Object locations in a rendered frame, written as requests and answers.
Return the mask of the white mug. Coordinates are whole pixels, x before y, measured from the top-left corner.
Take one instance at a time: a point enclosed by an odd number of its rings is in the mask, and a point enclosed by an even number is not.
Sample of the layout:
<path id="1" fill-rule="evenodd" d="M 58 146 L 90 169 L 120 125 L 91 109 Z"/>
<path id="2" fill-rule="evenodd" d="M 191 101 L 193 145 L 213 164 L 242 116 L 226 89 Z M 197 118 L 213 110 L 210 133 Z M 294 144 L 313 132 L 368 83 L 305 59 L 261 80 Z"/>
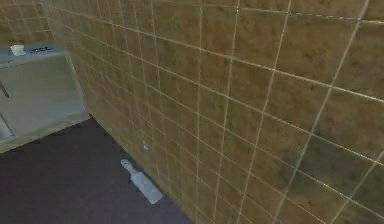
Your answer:
<path id="1" fill-rule="evenodd" d="M 10 49 L 14 56 L 23 56 L 26 54 L 24 51 L 24 45 L 12 45 Z"/>

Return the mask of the black flat object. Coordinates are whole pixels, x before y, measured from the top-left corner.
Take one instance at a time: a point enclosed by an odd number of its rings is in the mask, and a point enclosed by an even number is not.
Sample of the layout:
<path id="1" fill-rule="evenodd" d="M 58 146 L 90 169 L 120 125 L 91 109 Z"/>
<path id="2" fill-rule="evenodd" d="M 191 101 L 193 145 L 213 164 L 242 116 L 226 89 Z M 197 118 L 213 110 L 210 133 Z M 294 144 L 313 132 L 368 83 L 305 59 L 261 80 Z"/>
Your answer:
<path id="1" fill-rule="evenodd" d="M 29 53 L 40 53 L 40 52 L 45 52 L 45 51 L 51 51 L 53 48 L 45 46 L 45 47 L 40 47 L 40 48 L 32 48 L 29 50 Z"/>

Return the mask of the grey cabinet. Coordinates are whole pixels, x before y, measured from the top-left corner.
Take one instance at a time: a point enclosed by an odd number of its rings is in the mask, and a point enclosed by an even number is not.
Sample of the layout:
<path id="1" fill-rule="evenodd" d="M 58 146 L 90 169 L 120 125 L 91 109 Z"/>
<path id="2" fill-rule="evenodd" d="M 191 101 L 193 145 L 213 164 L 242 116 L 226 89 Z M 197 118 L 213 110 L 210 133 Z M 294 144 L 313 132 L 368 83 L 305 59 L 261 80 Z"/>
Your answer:
<path id="1" fill-rule="evenodd" d="M 29 53 L 45 46 L 53 50 Z M 0 154 L 90 118 L 69 52 L 54 42 L 24 51 L 0 47 Z"/>

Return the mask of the white bottle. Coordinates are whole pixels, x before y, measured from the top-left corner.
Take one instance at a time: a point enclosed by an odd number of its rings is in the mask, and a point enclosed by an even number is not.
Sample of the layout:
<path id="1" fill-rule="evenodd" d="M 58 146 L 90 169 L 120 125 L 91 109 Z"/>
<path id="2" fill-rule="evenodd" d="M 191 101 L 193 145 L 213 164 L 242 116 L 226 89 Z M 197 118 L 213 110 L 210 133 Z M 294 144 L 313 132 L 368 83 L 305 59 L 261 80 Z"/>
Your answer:
<path id="1" fill-rule="evenodd" d="M 120 163 L 129 172 L 131 181 L 150 204 L 156 204 L 163 198 L 162 192 L 144 173 L 136 170 L 129 160 L 122 159 Z"/>

